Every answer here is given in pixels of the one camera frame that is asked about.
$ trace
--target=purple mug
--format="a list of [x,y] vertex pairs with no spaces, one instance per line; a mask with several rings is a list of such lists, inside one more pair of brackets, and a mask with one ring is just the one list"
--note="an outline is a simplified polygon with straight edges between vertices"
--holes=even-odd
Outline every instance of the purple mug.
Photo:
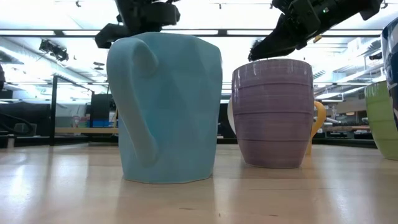
[[313,124],[313,77],[308,63],[273,59],[237,68],[232,103],[236,135],[247,164],[301,165]]

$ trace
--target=table surface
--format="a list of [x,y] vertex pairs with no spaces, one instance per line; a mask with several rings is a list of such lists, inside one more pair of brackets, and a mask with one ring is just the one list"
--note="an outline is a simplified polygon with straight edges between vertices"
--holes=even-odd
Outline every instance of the table surface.
[[376,149],[315,145],[299,169],[263,169],[219,145],[207,180],[122,177],[114,146],[1,149],[0,223],[398,222],[398,162]]

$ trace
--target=yellow mug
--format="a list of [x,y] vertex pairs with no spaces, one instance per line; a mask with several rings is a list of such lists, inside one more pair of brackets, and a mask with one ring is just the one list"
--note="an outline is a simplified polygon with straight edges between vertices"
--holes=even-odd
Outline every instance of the yellow mug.
[[306,155],[311,155],[311,153],[312,153],[312,138],[317,133],[317,131],[322,127],[323,123],[326,120],[326,109],[323,106],[323,104],[321,104],[320,102],[317,102],[317,101],[314,101],[313,104],[318,110],[318,119],[317,119],[317,122],[315,122],[312,125],[311,137],[310,137],[310,141],[308,142]]

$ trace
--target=blue mug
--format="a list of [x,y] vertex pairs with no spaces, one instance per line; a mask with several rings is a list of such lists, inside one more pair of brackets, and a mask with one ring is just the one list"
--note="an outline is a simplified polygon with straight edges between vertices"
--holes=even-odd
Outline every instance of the blue mug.
[[219,48],[190,35],[148,32],[116,41],[106,66],[124,178],[152,184],[208,178],[223,79]]
[[381,44],[387,87],[398,129],[398,18],[384,28],[381,34]]

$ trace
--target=green mug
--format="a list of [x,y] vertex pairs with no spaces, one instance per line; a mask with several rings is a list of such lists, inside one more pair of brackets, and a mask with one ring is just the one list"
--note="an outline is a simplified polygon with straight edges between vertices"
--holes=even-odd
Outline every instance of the green mug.
[[374,142],[386,159],[398,160],[398,131],[392,114],[387,82],[365,89],[366,110]]

